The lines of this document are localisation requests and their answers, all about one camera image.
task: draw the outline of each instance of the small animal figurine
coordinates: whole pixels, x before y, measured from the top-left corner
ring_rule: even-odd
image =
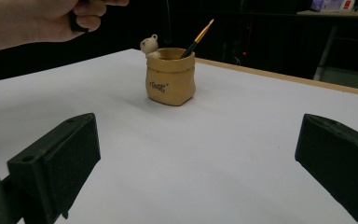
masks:
[[[161,57],[160,53],[157,51],[158,49],[157,40],[158,40],[158,36],[152,35],[151,37],[148,37],[141,42],[140,44],[141,52],[145,54],[146,59],[149,57],[155,57],[155,58]]]

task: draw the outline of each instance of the table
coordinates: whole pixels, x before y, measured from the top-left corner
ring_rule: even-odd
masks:
[[[137,49],[0,81],[6,162],[71,117],[96,115],[102,159],[56,223],[355,223],[295,161],[303,115],[358,131],[358,90],[215,63],[194,97],[149,100]]]

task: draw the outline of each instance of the ceramic pen holder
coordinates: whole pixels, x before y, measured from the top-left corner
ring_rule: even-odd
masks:
[[[181,59],[185,49],[158,49],[158,52],[159,58],[147,58],[147,95],[165,105],[182,105],[196,92],[195,53]]]

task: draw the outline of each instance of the brush handle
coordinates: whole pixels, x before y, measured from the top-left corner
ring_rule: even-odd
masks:
[[[88,2],[88,0],[79,0],[79,2]],[[87,33],[89,29],[79,26],[76,22],[76,17],[77,15],[73,10],[69,12],[69,24],[71,25],[71,30]]]
[[[193,49],[197,46],[197,42],[194,41],[193,43],[191,43],[190,47],[188,47],[188,49],[185,51],[185,53],[182,54],[182,57],[180,57],[181,59],[187,57],[188,55],[191,54],[191,52],[193,52]]]

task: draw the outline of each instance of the paintbrush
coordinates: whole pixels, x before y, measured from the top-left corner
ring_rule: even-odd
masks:
[[[191,43],[190,47],[188,47],[188,49],[185,51],[185,53],[183,53],[181,59],[187,57],[188,55],[191,54],[191,52],[193,51],[193,49],[199,44],[199,42],[202,40],[202,38],[204,37],[204,35],[206,34],[206,32],[208,31],[209,27],[211,26],[212,22],[214,21],[214,19],[212,19],[209,24],[207,26],[205,26],[205,28],[200,32],[200,34],[197,36],[197,38],[193,41],[193,43]]]

